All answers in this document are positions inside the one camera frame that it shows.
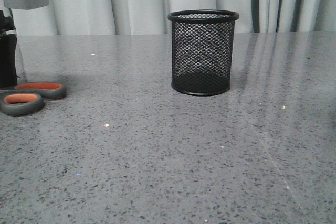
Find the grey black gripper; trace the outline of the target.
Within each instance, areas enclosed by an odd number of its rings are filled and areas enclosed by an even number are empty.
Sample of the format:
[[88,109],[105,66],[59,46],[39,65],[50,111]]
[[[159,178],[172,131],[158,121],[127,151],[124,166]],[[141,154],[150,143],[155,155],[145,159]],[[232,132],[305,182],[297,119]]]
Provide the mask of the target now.
[[[48,6],[49,0],[3,0],[8,9],[31,10]],[[17,84],[15,66],[15,51],[17,44],[16,34],[8,34],[15,30],[13,19],[5,17],[1,10],[1,88]]]

